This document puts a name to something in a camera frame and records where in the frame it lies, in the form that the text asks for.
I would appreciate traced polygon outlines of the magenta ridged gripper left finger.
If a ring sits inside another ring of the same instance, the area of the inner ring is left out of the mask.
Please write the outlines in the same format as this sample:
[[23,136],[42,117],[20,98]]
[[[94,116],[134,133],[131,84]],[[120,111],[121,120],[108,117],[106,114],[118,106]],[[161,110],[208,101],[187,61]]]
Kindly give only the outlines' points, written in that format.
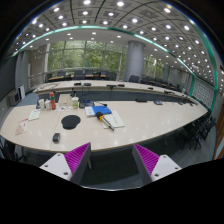
[[91,143],[86,143],[66,154],[56,153],[40,168],[79,185],[86,166],[91,168],[90,155]]

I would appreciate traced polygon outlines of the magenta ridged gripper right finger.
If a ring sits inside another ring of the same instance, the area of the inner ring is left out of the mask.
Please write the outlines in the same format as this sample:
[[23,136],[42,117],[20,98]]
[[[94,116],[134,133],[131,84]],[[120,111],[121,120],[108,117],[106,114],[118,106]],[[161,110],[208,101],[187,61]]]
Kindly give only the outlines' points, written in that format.
[[181,170],[168,155],[158,155],[138,144],[133,145],[132,154],[144,185]]

